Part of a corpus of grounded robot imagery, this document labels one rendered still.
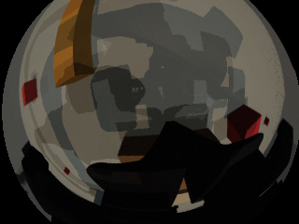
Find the tan square block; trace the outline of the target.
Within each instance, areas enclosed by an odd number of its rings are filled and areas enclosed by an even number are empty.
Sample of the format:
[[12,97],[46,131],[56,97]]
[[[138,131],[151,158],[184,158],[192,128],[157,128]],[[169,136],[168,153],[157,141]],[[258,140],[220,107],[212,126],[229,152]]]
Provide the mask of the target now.
[[189,202],[190,199],[190,194],[188,194],[188,190],[187,189],[183,189],[183,190],[179,190],[177,193],[177,198],[176,200],[173,202],[173,204],[177,204],[177,203],[183,203],[183,202]]

